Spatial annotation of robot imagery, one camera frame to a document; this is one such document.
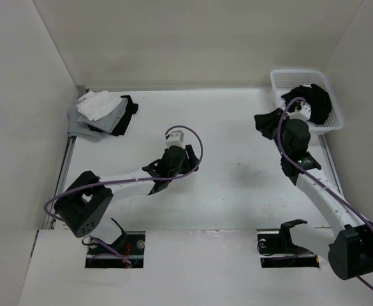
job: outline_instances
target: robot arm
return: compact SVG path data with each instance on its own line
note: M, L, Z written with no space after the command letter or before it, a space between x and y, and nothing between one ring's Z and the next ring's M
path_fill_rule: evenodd
M115 220L104 216L111 200L158 193L168 187L171 180L157 178L172 178L189 173L197 165L198 158L192 146L184 146L183 141L182 131L171 132L166 137L167 149L162 158L132 173L98 177L92 171L83 172L68 190L111 180L133 180L133 182L108 187L98 186L70 194L57 200L54 205L56 214L63 218L77 238L91 235L108 245L116 244L126 233Z
M256 115L256 129L268 139L276 141L277 126L282 110ZM319 163L309 154L311 139L307 123L287 118L283 122L281 143L284 151L303 170L322 181L327 188L343 197L329 183ZM332 270L341 279L350 279L373 272L373 234L352 211L349 211L315 181L300 172L284 157L281 158L284 174L313 202L331 230L314 228L304 220L294 220L281 225L274 251L287 253L307 249L326 258Z

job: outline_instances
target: black cloth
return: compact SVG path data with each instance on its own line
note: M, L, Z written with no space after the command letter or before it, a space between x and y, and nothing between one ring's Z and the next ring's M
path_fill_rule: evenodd
M136 114L138 111L138 104L133 102L133 99L131 98L131 96L126 95L126 96L121 96L121 97L126 98L128 102L127 102L127 106L125 107L124 115L122 115L121 120L117 123L117 125L114 127L114 129L110 133L111 135L114 135L114 136L120 136L120 135L125 134L132 116ZM90 126L90 130L104 133L104 131L96 127L92 127L92 126Z
M286 105L294 98L303 97L311 106L310 121L315 124L324 124L332 111L332 103L329 94L316 84L311 87L298 86L292 91L281 96L286 100ZM295 105L289 108L289 112L294 112Z

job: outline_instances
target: white wall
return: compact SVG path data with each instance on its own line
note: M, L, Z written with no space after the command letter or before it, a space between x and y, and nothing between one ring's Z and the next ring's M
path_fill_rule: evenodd
M31 0L0 0L0 306L18 302L75 85Z
M347 199L373 220L373 0L364 0L324 72L345 115L328 135Z
M322 69L362 0L34 0L76 84L270 86Z

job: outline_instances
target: white table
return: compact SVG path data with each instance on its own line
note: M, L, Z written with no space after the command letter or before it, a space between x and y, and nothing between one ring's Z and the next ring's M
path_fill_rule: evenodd
M82 172L117 175L160 158L164 132L184 124L201 136L205 148L200 169L188 178L148 197L112 201L106 215L127 230L220 230L278 228L305 219L328 226L309 199L284 176L275 144L254 127L253 116L275 107L266 89L138 91L130 94L139 111L124 136L99 143L77 138L65 187ZM191 133L186 143L199 146ZM318 138L311 154L333 178Z
M124 228L147 230L143 269L85 269L85 247L61 222L60 230L40 231L19 306L373 305L370 290L338 279L325 260L320 269L261 268L255 229L298 218L328 226L282 173L274 143L254 128L253 115L274 108L268 90L130 95L140 110L127 133L99 143L77 138L65 187L86 170L116 175L149 164L176 124L201 135L199 171L156 195L110 204L106 214ZM186 143L198 150L189 133ZM335 183L317 137L310 152ZM373 284L373 273L365 278Z

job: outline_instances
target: white panel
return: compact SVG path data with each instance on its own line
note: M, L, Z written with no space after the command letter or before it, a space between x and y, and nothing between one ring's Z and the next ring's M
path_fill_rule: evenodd
M106 215L126 230L219 230L279 228L282 222L308 220L327 226L312 202L285 177L274 142L255 129L253 116L275 108L269 90L225 89L130 92L139 111L124 136L98 143L77 138L66 179L82 172L130 173L161 158L165 131L176 124L193 128L205 156L199 171L172 182L152 196L111 202ZM186 131L184 144L198 142ZM311 154L327 167L317 138Z
M345 127L328 136L347 199L373 220L373 0L365 0L325 68Z
M18 302L77 94L31 0L0 0L0 306Z
M326 261L261 268L255 231L148 231L145 242L143 269L85 269L80 239L41 231L19 306L373 306L373 292Z
M361 0L34 0L76 84L269 86L321 69Z

